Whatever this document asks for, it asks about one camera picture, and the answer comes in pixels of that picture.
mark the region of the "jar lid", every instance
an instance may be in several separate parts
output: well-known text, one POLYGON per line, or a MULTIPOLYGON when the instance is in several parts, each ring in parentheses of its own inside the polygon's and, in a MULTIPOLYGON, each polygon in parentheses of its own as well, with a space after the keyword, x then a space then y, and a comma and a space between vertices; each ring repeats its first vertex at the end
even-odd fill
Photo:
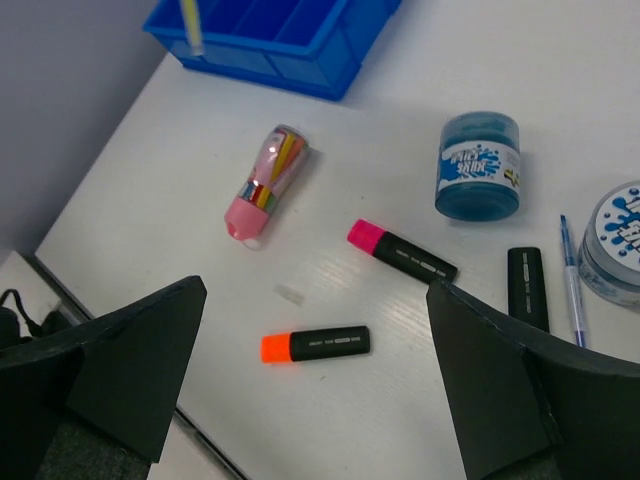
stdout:
POLYGON ((640 181, 609 192, 596 207, 592 224, 598 250, 608 257, 602 265, 620 280, 640 285, 640 181))
POLYGON ((440 134, 441 147, 465 140, 492 140, 509 145, 520 152, 520 129, 516 121, 504 113, 468 112, 449 120, 440 134))

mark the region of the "black marker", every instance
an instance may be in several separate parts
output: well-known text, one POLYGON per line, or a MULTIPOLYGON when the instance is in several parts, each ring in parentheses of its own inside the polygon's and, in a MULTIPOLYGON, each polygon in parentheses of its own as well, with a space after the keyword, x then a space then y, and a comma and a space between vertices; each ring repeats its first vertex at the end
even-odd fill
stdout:
POLYGON ((509 315, 549 333, 542 255, 535 247, 508 253, 509 315))
POLYGON ((365 326, 281 333, 262 339, 263 363, 290 363, 361 355, 371 350, 365 326))
POLYGON ((450 263, 363 219, 353 225, 347 240, 426 284, 438 279, 453 282, 458 274, 458 269, 450 263))

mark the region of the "compartment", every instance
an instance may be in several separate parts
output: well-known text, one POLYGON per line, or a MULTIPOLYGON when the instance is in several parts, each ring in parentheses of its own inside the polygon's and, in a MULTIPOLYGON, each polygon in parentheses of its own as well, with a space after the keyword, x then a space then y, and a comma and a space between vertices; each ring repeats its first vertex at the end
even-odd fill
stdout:
POLYGON ((230 34, 247 13, 253 0, 219 0, 204 16, 202 31, 230 34))
POLYGON ((342 0, 300 0, 276 41, 303 47, 309 45, 331 9, 340 1, 342 0))
POLYGON ((301 0, 253 0, 234 35, 271 41, 301 0))
POLYGON ((345 10, 344 31, 360 62, 364 60, 391 15, 388 2, 389 0, 352 0, 351 6, 345 10))

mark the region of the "orange highlighter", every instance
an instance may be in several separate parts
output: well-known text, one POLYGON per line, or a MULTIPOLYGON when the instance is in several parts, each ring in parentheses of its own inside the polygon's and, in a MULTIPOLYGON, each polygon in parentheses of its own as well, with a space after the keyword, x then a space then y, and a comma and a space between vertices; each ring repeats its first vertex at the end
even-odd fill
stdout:
POLYGON ((365 326, 269 335, 262 339, 263 363, 291 363, 362 355, 371 351, 365 326))

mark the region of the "highlighter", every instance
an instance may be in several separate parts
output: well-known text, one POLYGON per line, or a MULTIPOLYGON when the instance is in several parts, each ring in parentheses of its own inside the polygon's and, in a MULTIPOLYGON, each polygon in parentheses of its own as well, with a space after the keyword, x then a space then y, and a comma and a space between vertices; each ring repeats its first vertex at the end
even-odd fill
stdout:
POLYGON ((547 291, 539 248, 512 248, 507 254, 509 315, 549 333, 547 291))
POLYGON ((279 125, 269 134, 224 216, 229 235, 240 241, 260 235, 308 153, 306 138, 291 127, 279 125))
POLYGON ((204 55, 204 45, 202 43, 198 2, 196 0, 180 0, 180 9, 182 10, 182 20, 187 31, 187 39, 189 45, 191 45, 191 54, 202 56, 204 55))
POLYGON ((453 282, 458 274, 458 269, 450 263, 363 219, 353 225, 347 240, 427 285, 435 280, 453 282))
POLYGON ((263 363, 291 363, 370 351, 369 329, 357 326, 269 335, 262 339, 261 356, 263 363))

